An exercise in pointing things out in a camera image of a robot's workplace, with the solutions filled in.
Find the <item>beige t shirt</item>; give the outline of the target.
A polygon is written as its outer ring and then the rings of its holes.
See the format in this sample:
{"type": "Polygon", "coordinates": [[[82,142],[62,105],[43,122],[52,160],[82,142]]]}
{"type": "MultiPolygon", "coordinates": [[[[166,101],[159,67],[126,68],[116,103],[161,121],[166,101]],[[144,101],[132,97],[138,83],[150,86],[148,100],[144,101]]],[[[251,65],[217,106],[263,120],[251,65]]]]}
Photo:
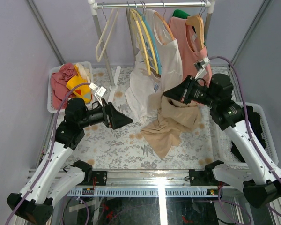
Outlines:
{"type": "Polygon", "coordinates": [[[149,96],[148,106],[157,110],[157,119],[142,128],[140,133],[161,159],[172,147],[180,145],[181,133],[192,132],[201,122],[201,112],[194,101],[183,104],[157,93],[149,96]]]}

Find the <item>blue hanger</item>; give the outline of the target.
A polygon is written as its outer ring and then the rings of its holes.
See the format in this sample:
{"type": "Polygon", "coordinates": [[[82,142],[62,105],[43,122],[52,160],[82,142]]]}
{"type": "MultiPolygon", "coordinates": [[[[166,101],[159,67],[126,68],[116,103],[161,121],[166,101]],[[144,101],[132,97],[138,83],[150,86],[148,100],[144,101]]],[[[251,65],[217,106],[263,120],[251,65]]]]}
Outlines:
{"type": "Polygon", "coordinates": [[[151,68],[151,75],[154,75],[157,78],[161,77],[162,66],[160,62],[160,57],[157,49],[157,44],[155,42],[155,38],[152,32],[152,29],[145,18],[145,14],[141,14],[139,11],[138,13],[142,16],[143,21],[146,25],[146,30],[148,31],[148,37],[146,40],[146,46],[148,49],[148,55],[150,60],[150,68],[151,68]]]}

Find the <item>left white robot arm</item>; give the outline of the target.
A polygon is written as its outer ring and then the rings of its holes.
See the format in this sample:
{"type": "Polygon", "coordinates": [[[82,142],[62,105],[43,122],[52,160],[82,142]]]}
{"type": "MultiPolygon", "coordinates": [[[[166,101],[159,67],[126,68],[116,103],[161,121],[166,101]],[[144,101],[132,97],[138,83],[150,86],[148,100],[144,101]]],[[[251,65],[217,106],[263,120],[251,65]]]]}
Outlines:
{"type": "Polygon", "coordinates": [[[73,98],[68,101],[64,113],[64,120],[53,135],[51,148],[31,179],[19,193],[11,193],[7,198],[7,204],[15,215],[35,225],[46,224],[55,205],[76,185],[88,185],[94,181],[92,166],[81,160],[74,162],[57,182],[53,181],[83,139],[84,128],[103,123],[115,130],[133,122],[104,99],[89,110],[84,100],[73,98]]]}

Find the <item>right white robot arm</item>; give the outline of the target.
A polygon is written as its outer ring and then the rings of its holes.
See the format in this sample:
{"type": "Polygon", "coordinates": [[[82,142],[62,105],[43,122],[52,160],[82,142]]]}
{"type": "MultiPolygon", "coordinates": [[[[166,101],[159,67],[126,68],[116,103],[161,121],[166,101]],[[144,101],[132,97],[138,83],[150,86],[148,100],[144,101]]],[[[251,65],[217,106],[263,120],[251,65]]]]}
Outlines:
{"type": "Polygon", "coordinates": [[[254,208],[260,208],[281,197],[281,169],[252,131],[246,106],[232,100],[232,91],[233,84],[224,74],[213,75],[209,86],[202,86],[189,75],[163,95],[183,104],[195,101],[209,107],[212,120],[236,145],[250,174],[218,161],[206,166],[209,170],[204,173],[205,182],[226,183],[241,191],[254,208]]]}

